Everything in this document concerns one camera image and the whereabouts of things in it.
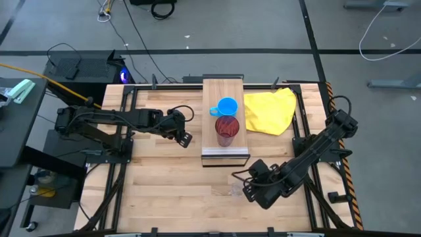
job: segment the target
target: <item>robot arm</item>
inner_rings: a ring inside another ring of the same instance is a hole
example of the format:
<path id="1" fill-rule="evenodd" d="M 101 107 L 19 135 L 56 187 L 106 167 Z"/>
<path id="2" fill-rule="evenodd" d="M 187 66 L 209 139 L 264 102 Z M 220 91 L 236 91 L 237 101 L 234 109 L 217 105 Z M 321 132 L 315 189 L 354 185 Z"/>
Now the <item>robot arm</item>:
<path id="1" fill-rule="evenodd" d="M 128 126 L 134 131 L 148 132 L 170 140 L 175 139 L 184 148 L 192 139 L 191 134 L 185 131 L 185 123 L 191 121 L 193 117 L 186 120 L 184 115 L 176 109 L 169 109 L 166 116 L 158 109 L 134 109 L 120 112 L 84 106 L 59 109 L 57 113 L 55 130 L 58 133 L 62 135 L 76 133 L 92 140 L 99 140 L 116 152 L 124 151 L 123 138 L 118 134 L 106 134 L 90 124 Z"/>
<path id="2" fill-rule="evenodd" d="M 242 179 L 235 172 L 232 175 L 244 181 L 243 192 L 247 199 L 256 201 L 268 209 L 280 197 L 287 198 L 304 182 L 309 167 L 319 162 L 321 155 L 342 138 L 350 138 L 357 131 L 357 121 L 346 112 L 334 110 L 326 119 L 326 128 L 318 135 L 311 135 L 302 144 L 300 155 L 283 163 L 274 164 L 270 169 L 259 159 L 247 170 L 251 175 Z"/>

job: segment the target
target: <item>butcher block table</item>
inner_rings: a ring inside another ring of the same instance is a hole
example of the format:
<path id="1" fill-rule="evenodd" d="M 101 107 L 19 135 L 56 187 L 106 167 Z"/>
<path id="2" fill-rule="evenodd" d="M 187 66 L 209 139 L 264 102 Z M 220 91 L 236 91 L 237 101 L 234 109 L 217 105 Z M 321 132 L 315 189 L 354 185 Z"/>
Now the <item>butcher block table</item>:
<path id="1" fill-rule="evenodd" d="M 103 109 L 120 109 L 123 85 L 108 85 Z M 326 115 L 317 84 L 301 84 L 310 131 L 313 134 L 324 129 Z M 244 93 L 274 92 L 275 90 L 244 90 Z M 118 222 L 118 232 L 266 232 L 274 227 L 276 232 L 310 231 L 304 188 L 301 186 L 289 198 L 280 197 L 267 210 L 257 203 L 250 203 L 242 194 L 243 184 L 231 176 L 234 171 L 246 169 L 257 159 L 268 166 L 281 165 L 294 157 L 291 143 L 294 136 L 292 125 L 280 136 L 247 131 L 249 153 L 245 167 L 203 168 L 201 163 L 202 90 L 141 90 L 137 95 L 136 108 L 167 109 L 189 105 L 195 111 L 194 119 L 186 123 L 186 131 L 193 135 L 188 148 L 174 140 L 152 134 L 136 133 L 132 162 L 128 164 Z M 179 110 L 188 119 L 191 112 Z M 298 104 L 297 120 L 300 135 L 304 136 Z M 100 125 L 98 128 L 113 134 L 115 126 Z M 318 170 L 326 199 L 328 192 L 345 193 L 340 175 L 327 163 L 319 163 Z M 81 205 L 89 216 L 97 210 L 104 198 L 109 171 L 108 164 L 98 166 L 87 177 Z M 313 196 L 317 224 L 322 227 L 320 209 Z M 106 228 L 111 226 L 114 202 L 109 206 Z M 332 205 L 342 220 L 353 226 L 348 203 Z M 79 210 L 75 229 L 87 223 Z"/>

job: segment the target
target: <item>white cable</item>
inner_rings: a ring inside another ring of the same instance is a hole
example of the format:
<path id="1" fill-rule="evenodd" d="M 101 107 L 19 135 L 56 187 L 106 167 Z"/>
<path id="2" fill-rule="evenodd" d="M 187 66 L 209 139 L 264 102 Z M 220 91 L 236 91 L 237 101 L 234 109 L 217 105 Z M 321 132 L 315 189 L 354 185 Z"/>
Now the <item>white cable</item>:
<path id="1" fill-rule="evenodd" d="M 400 50 L 400 51 L 398 51 L 398 52 L 396 52 L 396 53 L 392 53 L 392 54 L 390 54 L 390 55 L 388 55 L 388 56 L 381 57 L 381 58 L 379 58 L 379 59 L 369 59 L 369 58 L 365 57 L 365 56 L 362 54 L 362 51 L 361 51 L 361 44 L 362 44 L 362 41 L 364 40 L 364 38 L 366 37 L 366 34 L 367 34 L 367 33 L 368 33 L 368 31 L 370 30 L 371 25 L 373 25 L 373 22 L 377 19 L 377 17 L 380 15 L 380 13 L 382 13 L 382 11 L 383 11 L 383 10 L 387 7 L 387 2 L 388 2 L 388 1 L 386 1 L 386 2 L 384 3 L 383 8 L 380 10 L 380 12 L 379 12 L 379 13 L 377 13 L 377 15 L 373 18 L 373 20 L 371 21 L 371 23 L 368 25 L 366 32 L 364 33 L 364 35 L 362 36 L 362 38 L 361 38 L 361 40 L 360 40 L 360 43 L 359 43 L 359 50 L 360 50 L 360 54 L 361 54 L 361 57 L 362 57 L 363 59 L 367 60 L 367 61 L 380 61 L 380 60 L 387 59 L 387 58 L 390 58 L 390 57 L 392 57 L 392 56 L 398 55 L 398 54 L 402 53 L 403 51 L 405 51 L 405 50 L 407 50 L 407 49 L 410 49 L 412 46 L 416 45 L 416 44 L 417 44 L 417 43 L 421 40 L 421 37 L 419 37 L 419 38 L 418 38 L 418 39 L 417 39 L 417 40 L 416 40 L 413 44 L 411 44 L 410 46 L 408 46 L 408 47 L 406 47 L 406 48 L 404 48 L 404 49 L 402 49 L 402 50 Z"/>
<path id="2" fill-rule="evenodd" d="M 105 2 L 102 4 L 102 6 L 99 7 L 99 12 L 98 12 L 98 17 L 97 17 L 97 21 L 99 21 L 99 22 L 108 22 L 109 20 L 111 20 L 111 15 L 104 11 L 104 6 L 105 6 L 105 3 L 107 3 L 107 1 L 108 0 L 105 0 Z M 107 19 L 106 20 L 100 20 L 99 17 L 100 17 L 101 14 L 104 14 L 107 17 Z"/>
<path id="3" fill-rule="evenodd" d="M 105 16 L 107 16 L 107 17 L 108 17 L 108 19 L 106 19 L 106 20 L 99 20 L 99 15 L 98 15 L 97 20 L 98 20 L 99 22 L 108 22 L 109 20 L 111 20 L 111 15 L 110 15 L 110 14 L 108 14 L 108 13 L 106 13 L 106 12 L 104 12 L 104 14 L 105 14 Z"/>

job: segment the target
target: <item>concrete floor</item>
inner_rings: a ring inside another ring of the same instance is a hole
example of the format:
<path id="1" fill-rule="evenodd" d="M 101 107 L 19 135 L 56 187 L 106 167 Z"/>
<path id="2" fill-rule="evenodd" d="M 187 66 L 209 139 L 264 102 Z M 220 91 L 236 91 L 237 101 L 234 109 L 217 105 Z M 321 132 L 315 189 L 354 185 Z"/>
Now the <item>concrete floor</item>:
<path id="1" fill-rule="evenodd" d="M 0 29 L 6 25 L 19 0 L 0 1 Z M 319 49 L 357 49 L 360 37 L 376 14 L 347 11 L 343 1 L 306 1 Z M 45 51 L 66 42 L 78 50 L 124 49 L 107 23 L 96 21 L 95 0 L 26 1 L 0 51 Z M 129 5 L 149 49 L 283 48 L 310 49 L 301 9 L 295 0 L 180 0 L 170 19 L 157 21 L 147 11 Z M 402 13 L 385 13 L 373 25 L 365 49 L 404 48 L 421 36 L 421 4 Z M 143 49 L 126 9 L 116 0 L 112 21 L 130 49 Z M 414 48 L 420 49 L 421 43 Z M 59 47 L 57 50 L 68 50 Z M 242 73 L 246 82 L 318 80 L 312 55 L 154 55 L 167 76 Z M 137 68 L 148 78 L 162 76 L 148 56 L 133 56 Z M 367 230 L 421 233 L 421 195 L 418 171 L 421 152 L 421 93 L 411 90 L 371 90 L 371 79 L 402 79 L 421 70 L 421 55 L 398 55 L 368 62 L 359 55 L 321 55 L 327 81 L 335 94 L 353 102 L 359 131 L 346 140 L 354 151 L 349 158 L 364 227 Z M 46 56 L 0 56 L 0 62 L 43 72 Z M 31 78 L 0 68 L 0 77 Z M 337 101 L 339 107 L 344 103 Z M 58 99 L 46 96 L 39 114 L 54 120 Z M 37 117 L 28 145 L 42 149 L 53 124 Z M 70 232 L 77 212 L 37 207 L 33 220 L 40 223 L 33 233 L 19 229 L 21 205 L 11 236 L 43 236 Z"/>

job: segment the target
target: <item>transparent red cup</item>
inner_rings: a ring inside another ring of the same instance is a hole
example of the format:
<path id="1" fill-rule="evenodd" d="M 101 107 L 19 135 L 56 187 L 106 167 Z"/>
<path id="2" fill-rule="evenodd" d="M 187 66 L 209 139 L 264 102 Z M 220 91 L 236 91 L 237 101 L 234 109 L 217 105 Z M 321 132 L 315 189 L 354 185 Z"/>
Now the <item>transparent red cup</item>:
<path id="1" fill-rule="evenodd" d="M 237 135 L 239 130 L 238 120 L 233 116 L 221 116 L 216 120 L 215 130 L 217 133 L 218 144 L 222 147 L 228 147 Z"/>

